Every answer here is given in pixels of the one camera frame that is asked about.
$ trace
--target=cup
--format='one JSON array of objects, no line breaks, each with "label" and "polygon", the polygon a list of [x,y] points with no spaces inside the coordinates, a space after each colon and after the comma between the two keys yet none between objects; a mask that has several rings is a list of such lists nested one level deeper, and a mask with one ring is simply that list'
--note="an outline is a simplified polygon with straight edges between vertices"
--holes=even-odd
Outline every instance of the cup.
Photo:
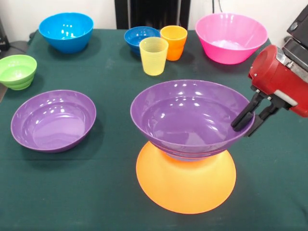
[{"label": "cup", "polygon": [[179,60],[184,50],[187,30],[181,26],[166,26],[160,30],[160,36],[169,44],[167,60]]},{"label": "cup", "polygon": [[150,76],[163,73],[168,46],[168,42],[160,37],[148,37],[140,42],[141,61],[145,73]]}]

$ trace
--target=green bowl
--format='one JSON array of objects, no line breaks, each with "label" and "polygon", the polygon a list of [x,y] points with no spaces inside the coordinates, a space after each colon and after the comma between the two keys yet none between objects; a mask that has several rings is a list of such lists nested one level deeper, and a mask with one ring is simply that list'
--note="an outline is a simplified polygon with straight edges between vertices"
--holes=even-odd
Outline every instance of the green bowl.
[{"label": "green bowl", "polygon": [[0,83],[13,90],[30,86],[37,61],[29,55],[17,54],[0,59]]}]

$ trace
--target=dark blue bowl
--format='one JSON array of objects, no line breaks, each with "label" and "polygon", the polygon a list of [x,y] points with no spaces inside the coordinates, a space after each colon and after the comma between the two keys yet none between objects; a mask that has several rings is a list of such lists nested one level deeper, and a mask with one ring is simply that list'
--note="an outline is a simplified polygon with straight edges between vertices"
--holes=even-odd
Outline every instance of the dark blue bowl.
[{"label": "dark blue bowl", "polygon": [[76,53],[89,42],[93,20],[81,13],[59,13],[44,19],[38,30],[47,42],[62,53]]},{"label": "dark blue bowl", "polygon": [[137,26],[126,31],[124,35],[124,39],[131,50],[139,56],[139,43],[147,37],[160,37],[160,33],[155,28],[149,26]]}]

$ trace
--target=table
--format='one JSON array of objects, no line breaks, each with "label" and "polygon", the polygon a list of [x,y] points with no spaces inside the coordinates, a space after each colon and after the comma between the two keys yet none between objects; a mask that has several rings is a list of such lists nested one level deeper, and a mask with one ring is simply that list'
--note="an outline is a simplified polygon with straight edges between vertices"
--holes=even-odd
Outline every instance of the table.
[{"label": "table", "polygon": [[[176,214],[144,194],[135,164],[147,140],[130,119],[134,97],[153,84],[189,78],[224,84],[250,99],[247,74],[256,55],[238,65],[215,63],[189,31],[181,59],[150,77],[124,32],[94,30],[87,48],[71,55],[57,52],[36,33],[28,50],[38,62],[34,82],[23,91],[8,90],[0,103],[0,230],[307,230],[308,120],[284,109],[229,149],[237,181],[220,207]],[[77,90],[94,101],[93,129],[65,153],[20,146],[10,132],[15,110],[56,89]]]}]

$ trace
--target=purple bowl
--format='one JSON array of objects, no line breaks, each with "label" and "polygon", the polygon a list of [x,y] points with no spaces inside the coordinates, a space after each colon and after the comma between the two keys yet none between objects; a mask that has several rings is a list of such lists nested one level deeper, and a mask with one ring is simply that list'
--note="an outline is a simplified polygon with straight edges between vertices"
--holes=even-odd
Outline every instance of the purple bowl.
[{"label": "purple bowl", "polygon": [[48,91],[23,103],[15,112],[11,132],[22,146],[58,153],[80,143],[96,118],[93,101],[72,90]]},{"label": "purple bowl", "polygon": [[151,86],[134,99],[137,128],[171,157],[192,161],[225,151],[251,128],[231,122],[249,101],[226,86],[202,80],[173,80]]}]

